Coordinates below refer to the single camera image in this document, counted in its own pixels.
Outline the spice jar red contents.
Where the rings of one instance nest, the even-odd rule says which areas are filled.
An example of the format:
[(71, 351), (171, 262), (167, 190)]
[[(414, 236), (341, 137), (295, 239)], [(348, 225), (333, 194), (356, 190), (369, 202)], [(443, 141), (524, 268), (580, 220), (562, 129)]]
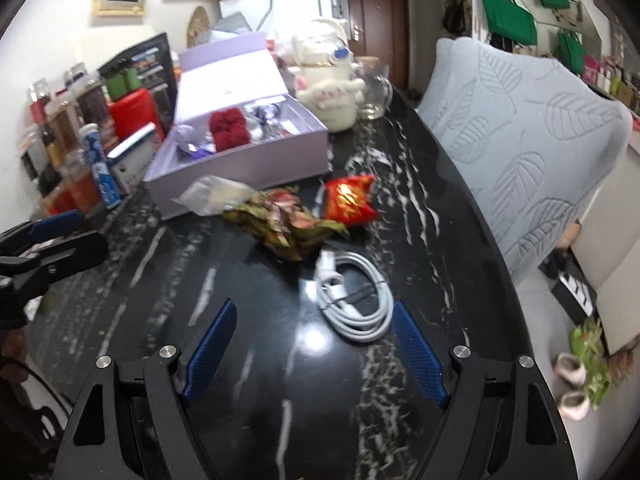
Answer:
[(37, 125), (47, 121), (46, 106), (51, 101), (51, 92), (46, 78), (40, 78), (28, 88), (29, 111)]

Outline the red snack packet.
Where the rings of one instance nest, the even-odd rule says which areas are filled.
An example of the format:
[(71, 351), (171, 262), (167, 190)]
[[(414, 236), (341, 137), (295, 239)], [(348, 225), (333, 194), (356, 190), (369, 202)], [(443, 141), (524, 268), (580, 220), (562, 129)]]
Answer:
[(334, 179), (326, 184), (324, 218), (348, 228), (365, 226), (380, 215), (370, 203), (369, 192), (376, 182), (372, 174)]

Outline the blue white tube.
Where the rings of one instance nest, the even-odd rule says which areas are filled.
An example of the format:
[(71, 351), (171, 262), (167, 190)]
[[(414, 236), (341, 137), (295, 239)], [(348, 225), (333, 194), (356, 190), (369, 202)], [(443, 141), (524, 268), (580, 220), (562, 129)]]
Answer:
[(91, 168), (93, 181), (102, 198), (106, 209), (111, 210), (117, 207), (122, 199), (118, 188), (107, 166), (107, 159), (104, 153), (100, 138), (100, 130), (97, 124), (90, 122), (79, 129), (79, 136), (82, 142), (82, 149), (85, 158)]

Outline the white blue small box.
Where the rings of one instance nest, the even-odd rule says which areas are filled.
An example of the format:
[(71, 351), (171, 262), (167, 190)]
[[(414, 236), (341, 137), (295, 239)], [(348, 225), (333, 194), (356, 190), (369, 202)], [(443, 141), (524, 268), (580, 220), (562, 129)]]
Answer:
[(143, 181), (158, 148), (156, 125), (149, 122), (128, 136), (107, 155), (107, 167), (119, 193), (129, 195)]

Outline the silver purple snack packet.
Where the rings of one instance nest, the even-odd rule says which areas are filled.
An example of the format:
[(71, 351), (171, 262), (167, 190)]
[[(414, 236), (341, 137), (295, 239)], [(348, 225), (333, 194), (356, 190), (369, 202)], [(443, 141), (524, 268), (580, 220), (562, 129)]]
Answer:
[(244, 117), (250, 140), (270, 141), (282, 136), (281, 109), (277, 103), (250, 104), (244, 107)]

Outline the cream white kettle bottle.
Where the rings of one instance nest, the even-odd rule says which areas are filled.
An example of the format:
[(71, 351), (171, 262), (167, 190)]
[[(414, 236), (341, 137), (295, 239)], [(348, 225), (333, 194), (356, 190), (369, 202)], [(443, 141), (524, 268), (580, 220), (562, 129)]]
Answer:
[(343, 26), (332, 18), (306, 22), (292, 38), (295, 99), (310, 110), (329, 133), (352, 128), (364, 81)]

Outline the black printed package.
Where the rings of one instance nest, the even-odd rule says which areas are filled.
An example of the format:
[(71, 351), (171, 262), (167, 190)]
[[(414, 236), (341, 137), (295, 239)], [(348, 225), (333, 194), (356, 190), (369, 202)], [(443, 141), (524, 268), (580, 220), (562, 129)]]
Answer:
[(132, 68), (142, 87), (151, 92), (160, 122), (167, 132), (174, 121), (178, 84), (166, 32), (135, 44), (114, 56), (99, 69), (107, 80), (122, 68)]

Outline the grey leaf pattern cushion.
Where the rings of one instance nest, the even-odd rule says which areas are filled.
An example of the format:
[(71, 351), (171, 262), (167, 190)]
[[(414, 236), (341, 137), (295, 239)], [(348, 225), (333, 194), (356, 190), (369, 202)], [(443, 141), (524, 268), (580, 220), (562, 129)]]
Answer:
[(514, 282), (542, 263), (623, 155), (630, 111), (551, 58), (436, 44), (416, 109), (472, 192)]

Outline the red canister green lid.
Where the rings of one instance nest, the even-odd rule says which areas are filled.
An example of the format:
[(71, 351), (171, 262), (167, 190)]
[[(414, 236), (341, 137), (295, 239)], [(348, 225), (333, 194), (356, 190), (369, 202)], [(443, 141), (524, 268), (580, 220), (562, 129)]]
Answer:
[(137, 71), (131, 66), (119, 65), (105, 75), (105, 81), (111, 98), (108, 109), (116, 138), (124, 142), (138, 130), (152, 124), (156, 131), (154, 142), (160, 145), (165, 139), (160, 115), (150, 90), (142, 84)]

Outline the brown wooden door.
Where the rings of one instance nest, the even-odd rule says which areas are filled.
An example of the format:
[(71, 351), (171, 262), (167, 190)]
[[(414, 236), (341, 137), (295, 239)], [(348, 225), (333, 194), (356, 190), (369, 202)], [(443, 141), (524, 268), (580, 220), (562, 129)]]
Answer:
[(388, 68), (387, 78), (399, 89), (409, 83), (408, 0), (347, 0), (356, 56), (368, 56)]

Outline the lavender gift box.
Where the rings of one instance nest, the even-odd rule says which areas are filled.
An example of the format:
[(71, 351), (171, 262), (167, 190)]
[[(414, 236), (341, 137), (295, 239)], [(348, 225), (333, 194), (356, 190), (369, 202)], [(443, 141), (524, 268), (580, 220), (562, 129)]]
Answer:
[(174, 128), (143, 179), (163, 219), (186, 214), (180, 196), (214, 176), (255, 190), (327, 174), (329, 135), (288, 94), (262, 32), (179, 55)]

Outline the green brown snack packet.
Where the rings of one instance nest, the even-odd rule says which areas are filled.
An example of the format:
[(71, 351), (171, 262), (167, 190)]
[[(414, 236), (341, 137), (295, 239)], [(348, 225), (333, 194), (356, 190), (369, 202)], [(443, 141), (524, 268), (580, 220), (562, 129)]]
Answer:
[(222, 218), (291, 262), (304, 261), (334, 234), (348, 237), (344, 223), (318, 218), (287, 188), (256, 192)]

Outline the clear glass mug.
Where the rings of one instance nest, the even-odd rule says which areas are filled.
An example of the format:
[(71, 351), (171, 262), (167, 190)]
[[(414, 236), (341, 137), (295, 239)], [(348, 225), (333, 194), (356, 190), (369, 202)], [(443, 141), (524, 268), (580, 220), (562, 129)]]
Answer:
[(382, 118), (393, 99), (393, 85), (388, 80), (388, 66), (374, 56), (358, 56), (357, 74), (366, 84), (358, 108), (361, 120), (377, 120)]

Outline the black hanging handbag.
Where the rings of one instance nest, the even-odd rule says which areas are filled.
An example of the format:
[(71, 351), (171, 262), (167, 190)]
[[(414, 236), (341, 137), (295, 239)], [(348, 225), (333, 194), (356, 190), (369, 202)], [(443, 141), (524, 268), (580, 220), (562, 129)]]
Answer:
[(456, 37), (472, 34), (471, 6), (466, 0), (449, 0), (442, 16), (442, 27)]

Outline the green tote bag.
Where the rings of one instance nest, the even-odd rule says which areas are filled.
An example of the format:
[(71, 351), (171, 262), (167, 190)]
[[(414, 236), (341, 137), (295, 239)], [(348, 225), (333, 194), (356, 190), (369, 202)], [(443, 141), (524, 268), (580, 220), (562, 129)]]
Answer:
[(510, 0), (482, 0), (488, 30), (523, 46), (536, 46), (537, 27), (532, 14)]

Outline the white refrigerator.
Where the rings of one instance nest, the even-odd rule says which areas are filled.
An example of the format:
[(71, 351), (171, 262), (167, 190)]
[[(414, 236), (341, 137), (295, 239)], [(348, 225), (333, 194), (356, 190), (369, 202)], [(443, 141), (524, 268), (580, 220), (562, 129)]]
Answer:
[(276, 39), (291, 36), (303, 23), (332, 18), (332, 0), (221, 0), (220, 17), (240, 14), (250, 32)]

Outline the clear bag with white item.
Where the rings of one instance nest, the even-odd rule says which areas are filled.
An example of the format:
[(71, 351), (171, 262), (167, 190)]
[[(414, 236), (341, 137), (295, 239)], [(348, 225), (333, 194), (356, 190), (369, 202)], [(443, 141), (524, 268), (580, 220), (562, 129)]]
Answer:
[(256, 191), (245, 183), (216, 176), (195, 180), (174, 202), (200, 217), (220, 216), (242, 203)]

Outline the grey mailer bag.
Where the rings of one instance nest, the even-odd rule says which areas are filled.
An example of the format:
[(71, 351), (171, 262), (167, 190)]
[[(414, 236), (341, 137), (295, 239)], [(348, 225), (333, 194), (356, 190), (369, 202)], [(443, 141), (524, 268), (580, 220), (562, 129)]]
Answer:
[(244, 15), (240, 12), (235, 12), (226, 18), (221, 18), (211, 29), (209, 29), (207, 42), (212, 44), (213, 42), (248, 35), (252, 32), (253, 29), (250, 27), (250, 24), (247, 23)]

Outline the woven straw fan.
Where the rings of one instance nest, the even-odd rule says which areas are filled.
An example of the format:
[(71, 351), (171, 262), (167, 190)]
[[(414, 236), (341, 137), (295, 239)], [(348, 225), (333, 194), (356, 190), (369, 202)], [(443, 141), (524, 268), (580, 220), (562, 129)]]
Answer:
[(210, 29), (210, 21), (204, 6), (197, 6), (191, 14), (186, 28), (186, 47), (188, 49), (198, 45), (198, 36)]

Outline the red knitted soft object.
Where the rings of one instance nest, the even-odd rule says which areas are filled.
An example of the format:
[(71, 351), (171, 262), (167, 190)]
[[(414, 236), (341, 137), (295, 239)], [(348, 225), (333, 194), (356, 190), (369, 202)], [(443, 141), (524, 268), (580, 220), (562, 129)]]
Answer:
[(213, 112), (209, 117), (208, 126), (217, 153), (233, 150), (252, 142), (245, 117), (239, 107)]

